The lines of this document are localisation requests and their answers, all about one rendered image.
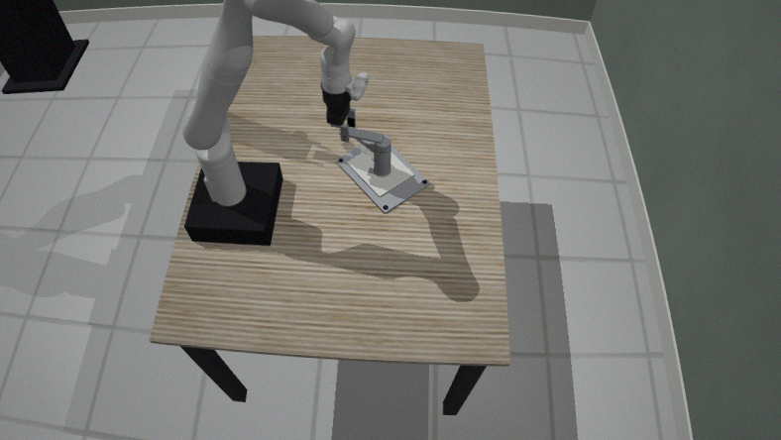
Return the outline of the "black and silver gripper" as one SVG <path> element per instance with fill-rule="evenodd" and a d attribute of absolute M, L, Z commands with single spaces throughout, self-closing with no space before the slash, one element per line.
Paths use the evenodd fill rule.
<path fill-rule="evenodd" d="M 340 128 L 342 142 L 349 143 L 348 125 L 356 127 L 356 108 L 350 107 L 350 101 L 351 99 L 353 101 L 361 100 L 368 82 L 369 75 L 367 73 L 362 72 L 351 76 L 350 69 L 345 76 L 340 78 L 329 78 L 321 72 L 321 89 L 323 101 L 327 106 L 327 123 L 331 127 Z M 346 117 L 347 125 L 344 124 Z"/>

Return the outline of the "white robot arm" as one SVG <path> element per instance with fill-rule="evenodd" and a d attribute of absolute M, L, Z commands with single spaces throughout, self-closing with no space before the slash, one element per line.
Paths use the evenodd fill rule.
<path fill-rule="evenodd" d="M 350 21 L 332 18 L 331 12 L 315 0 L 224 0 L 201 70 L 196 100 L 189 105 L 182 128 L 185 141 L 196 150 L 212 201 L 222 206 L 236 205 L 246 194 L 226 113 L 252 62 L 253 15 L 293 26 L 327 45 L 320 54 L 320 65 L 322 74 L 329 78 L 349 72 L 356 35 Z"/>

